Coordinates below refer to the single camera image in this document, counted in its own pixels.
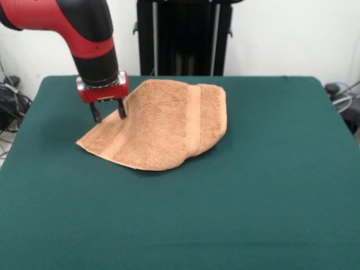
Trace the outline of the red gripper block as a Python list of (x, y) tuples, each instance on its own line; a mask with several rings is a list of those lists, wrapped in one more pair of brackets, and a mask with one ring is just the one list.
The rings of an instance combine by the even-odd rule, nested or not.
[(104, 87), (90, 87), (82, 81), (81, 77), (76, 78), (76, 88), (78, 95), (84, 103), (90, 105), (91, 113), (96, 123), (102, 122), (101, 114), (94, 102), (117, 100), (118, 112), (121, 119), (126, 118), (123, 99), (129, 94), (129, 78), (125, 71), (120, 71), (117, 79)]

